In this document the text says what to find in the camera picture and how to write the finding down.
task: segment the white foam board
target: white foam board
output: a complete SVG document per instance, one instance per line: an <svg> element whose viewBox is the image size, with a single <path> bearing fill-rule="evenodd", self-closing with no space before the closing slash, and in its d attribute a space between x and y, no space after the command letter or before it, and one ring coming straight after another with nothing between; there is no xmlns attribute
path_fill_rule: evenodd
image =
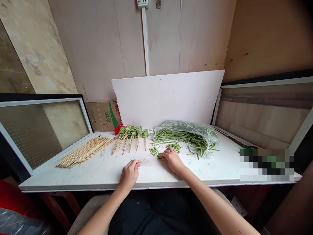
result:
<svg viewBox="0 0 313 235"><path fill-rule="evenodd" d="M123 124L210 123L225 70L112 79Z"/></svg>

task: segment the bamboo skewer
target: bamboo skewer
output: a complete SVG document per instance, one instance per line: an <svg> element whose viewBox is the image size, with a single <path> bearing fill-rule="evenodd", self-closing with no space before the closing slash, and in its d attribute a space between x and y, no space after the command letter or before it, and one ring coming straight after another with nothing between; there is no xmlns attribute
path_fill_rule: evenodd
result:
<svg viewBox="0 0 313 235"><path fill-rule="evenodd" d="M128 151L128 149L130 148L130 146L131 146L131 142L132 142L132 139L134 138L134 131L132 132L132 134L131 134L131 137L130 137L130 141L129 141L129 145L128 145L128 148L127 148L127 151Z"/></svg>
<svg viewBox="0 0 313 235"><path fill-rule="evenodd" d="M65 156L63 161L60 163L60 167L67 167L71 165L74 161L76 161L81 155L85 154L88 150L90 150L93 146L97 145L100 141L105 140L105 138L97 138L91 139L89 142L90 144L86 143L77 151Z"/></svg>
<svg viewBox="0 0 313 235"><path fill-rule="evenodd" d="M117 141L117 143L116 143L116 145L115 145L115 147L114 147L113 152L112 152L111 155L113 155L113 154L115 153L115 150L116 150L118 144L121 142L121 140L122 140L125 136L126 136L126 133L125 133L122 137L121 137L121 135L120 135L120 137L118 138L118 141Z"/></svg>
<svg viewBox="0 0 313 235"><path fill-rule="evenodd" d="M93 138L79 149L64 156L62 161L56 166L61 168L69 166L69 168L73 168L78 164L88 161L94 155L112 144L116 139L117 137L114 137L111 140L109 140L108 137Z"/></svg>
<svg viewBox="0 0 313 235"><path fill-rule="evenodd" d="M138 132L138 141L137 141L136 153L137 153L137 149L139 146L140 146L140 132Z"/></svg>
<svg viewBox="0 0 313 235"><path fill-rule="evenodd" d="M117 147L117 145L118 145L118 143L119 143L120 139L121 139L121 135L119 135L118 140L117 140L117 142L116 142L116 144L115 144L115 146L114 146L114 149L113 149L113 151L112 151L112 154L111 154L111 155L113 155L113 154L114 154L115 149L116 149L116 147Z"/></svg>
<svg viewBox="0 0 313 235"><path fill-rule="evenodd" d="M135 134L133 134L133 138L131 139L131 143L130 143L130 148L129 148L129 152L130 152L130 150L131 150L131 145L133 144L133 141L134 141L134 136L135 136Z"/></svg>
<svg viewBox="0 0 313 235"><path fill-rule="evenodd" d="M124 155L124 152L125 152L125 147L126 147L127 139L126 139L125 144L124 144L123 155Z"/></svg>
<svg viewBox="0 0 313 235"><path fill-rule="evenodd" d="M125 134L123 135L122 141L121 141L121 143L120 143L120 145L119 145L119 148L120 148L121 145L123 144L123 141L124 141L124 139L126 138L127 135L128 135L127 132L125 132Z"/></svg>

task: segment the black pants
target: black pants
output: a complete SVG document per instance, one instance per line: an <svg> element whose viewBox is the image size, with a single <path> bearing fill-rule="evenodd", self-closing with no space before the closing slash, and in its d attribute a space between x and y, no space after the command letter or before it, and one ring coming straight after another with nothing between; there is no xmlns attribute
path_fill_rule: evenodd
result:
<svg viewBox="0 0 313 235"><path fill-rule="evenodd" d="M198 199L188 190L131 191L113 216L109 234L208 234L192 203Z"/></svg>

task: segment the red cloth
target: red cloth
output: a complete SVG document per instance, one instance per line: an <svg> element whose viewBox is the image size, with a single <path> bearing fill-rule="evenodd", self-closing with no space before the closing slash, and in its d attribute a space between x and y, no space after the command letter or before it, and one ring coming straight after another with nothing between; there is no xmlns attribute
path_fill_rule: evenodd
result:
<svg viewBox="0 0 313 235"><path fill-rule="evenodd" d="M43 219L27 194L3 180L0 180L0 208L18 212L32 219Z"/></svg>

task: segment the electrical outlet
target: electrical outlet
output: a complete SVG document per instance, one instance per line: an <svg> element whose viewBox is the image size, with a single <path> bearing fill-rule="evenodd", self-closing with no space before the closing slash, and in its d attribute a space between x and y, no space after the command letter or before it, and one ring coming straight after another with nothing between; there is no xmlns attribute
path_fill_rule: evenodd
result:
<svg viewBox="0 0 313 235"><path fill-rule="evenodd" d="M142 7L149 8L149 1L148 0L137 0L137 6L138 6L138 9L140 9Z"/></svg>

